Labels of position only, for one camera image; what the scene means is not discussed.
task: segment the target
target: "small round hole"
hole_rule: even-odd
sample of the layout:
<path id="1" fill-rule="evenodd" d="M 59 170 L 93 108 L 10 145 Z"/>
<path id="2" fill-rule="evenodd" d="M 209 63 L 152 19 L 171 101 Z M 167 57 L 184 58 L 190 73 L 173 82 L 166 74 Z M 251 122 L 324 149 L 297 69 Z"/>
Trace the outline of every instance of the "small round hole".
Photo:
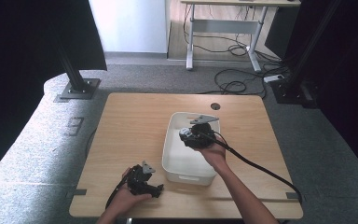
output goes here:
<path id="1" fill-rule="evenodd" d="M 219 110 L 219 109 L 220 109 L 220 104 L 218 104 L 218 103 L 213 103 L 213 104 L 211 104 L 211 109 L 213 109 L 213 110 Z"/>

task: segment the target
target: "metal stand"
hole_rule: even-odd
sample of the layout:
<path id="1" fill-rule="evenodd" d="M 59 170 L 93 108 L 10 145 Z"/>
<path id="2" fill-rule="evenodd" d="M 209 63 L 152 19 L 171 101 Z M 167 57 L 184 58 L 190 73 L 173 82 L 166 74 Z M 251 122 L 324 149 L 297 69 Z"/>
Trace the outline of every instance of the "metal stand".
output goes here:
<path id="1" fill-rule="evenodd" d="M 226 33 L 226 34 L 250 34 L 254 35 L 252 43 L 246 49 L 254 70 L 261 72 L 260 65 L 255 57 L 255 46 L 260 37 L 261 28 L 266 18 L 268 7 L 263 7 L 259 21 L 220 21 L 220 20 L 196 20 L 194 18 L 195 5 L 191 5 L 189 40 L 187 45 L 186 69 L 193 69 L 193 33 Z"/>
<path id="2" fill-rule="evenodd" d="M 100 79 L 98 78 L 83 78 L 79 71 L 72 66 L 71 61 L 62 46 L 60 37 L 57 35 L 53 23 L 45 18 L 48 30 L 51 35 L 52 45 L 58 53 L 58 58 L 62 64 L 66 75 L 69 77 L 69 83 L 66 85 L 65 90 L 61 94 L 61 99 L 83 99 L 88 100 L 92 98 L 95 90 L 97 89 Z"/>

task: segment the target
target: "black clamp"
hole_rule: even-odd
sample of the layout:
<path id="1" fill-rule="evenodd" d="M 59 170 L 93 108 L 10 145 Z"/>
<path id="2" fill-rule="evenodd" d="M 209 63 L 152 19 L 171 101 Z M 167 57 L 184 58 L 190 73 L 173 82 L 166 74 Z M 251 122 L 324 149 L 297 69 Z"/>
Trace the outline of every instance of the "black clamp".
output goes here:
<path id="1" fill-rule="evenodd" d="M 199 118 L 191 120 L 194 124 L 191 128 L 183 128 L 179 131 L 180 139 L 186 147 L 205 148 L 213 144 L 216 136 L 209 122 L 219 120 L 217 117 L 201 115 Z"/>
<path id="2" fill-rule="evenodd" d="M 123 176 L 121 181 L 113 190 L 109 199 L 107 200 L 105 209 L 112 202 L 113 198 L 117 194 L 118 190 L 127 183 L 130 192 L 133 195 L 138 194 L 151 194 L 153 198 L 158 198 L 161 194 L 164 185 L 158 185 L 157 187 L 148 185 L 146 181 L 150 179 L 152 173 L 156 172 L 152 167 L 150 167 L 145 161 L 142 162 L 142 166 L 136 164 Z"/>

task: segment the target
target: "black metal bracket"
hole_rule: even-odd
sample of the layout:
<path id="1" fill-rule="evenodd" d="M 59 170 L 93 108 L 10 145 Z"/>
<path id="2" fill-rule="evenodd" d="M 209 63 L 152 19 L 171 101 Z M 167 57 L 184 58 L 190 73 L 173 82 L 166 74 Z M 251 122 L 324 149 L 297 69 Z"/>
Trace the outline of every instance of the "black metal bracket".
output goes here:
<path id="1" fill-rule="evenodd" d="M 302 105 L 305 108 L 317 108 L 315 87 L 310 83 L 302 84 L 299 89 L 289 88 L 288 83 L 273 81 L 269 83 L 278 104 Z"/>
<path id="2" fill-rule="evenodd" d="M 61 99 L 79 99 L 89 100 L 92 98 L 95 90 L 97 90 L 101 80 L 98 78 L 83 78 L 84 85 L 80 90 L 76 90 L 72 83 L 69 82 L 63 90 Z"/>

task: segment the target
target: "wooden table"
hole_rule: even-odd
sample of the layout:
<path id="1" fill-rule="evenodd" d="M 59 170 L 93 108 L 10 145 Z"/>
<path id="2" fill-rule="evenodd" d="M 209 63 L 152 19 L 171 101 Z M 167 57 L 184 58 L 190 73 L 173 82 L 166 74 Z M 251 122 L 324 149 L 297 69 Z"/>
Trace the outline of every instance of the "wooden table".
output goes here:
<path id="1" fill-rule="evenodd" d="M 193 33 L 225 33 L 225 34 L 250 34 L 253 35 L 248 50 L 249 58 L 256 72 L 261 72 L 260 65 L 255 57 L 255 46 L 266 18 L 268 7 L 299 7 L 299 0 L 181 0 L 181 3 L 191 5 L 190 30 L 188 32 L 188 45 L 186 55 L 186 69 L 193 69 Z M 258 21 L 220 21 L 198 20 L 195 18 L 196 5 L 218 6 L 249 6 L 263 7 Z"/>
<path id="2" fill-rule="evenodd" d="M 214 110 L 211 104 L 221 108 Z M 159 198 L 138 204 L 126 217 L 241 218 L 219 175 L 210 186 L 167 180 L 161 165 L 171 115 L 193 112 L 220 118 L 221 134 L 231 147 L 291 181 L 266 109 L 258 96 L 112 93 L 109 95 L 70 207 L 74 217 L 98 217 L 127 167 L 145 160 L 156 169 L 148 184 L 164 184 Z M 293 192 L 275 178 L 245 164 L 230 153 L 227 162 L 237 176 L 276 218 L 303 216 Z"/>

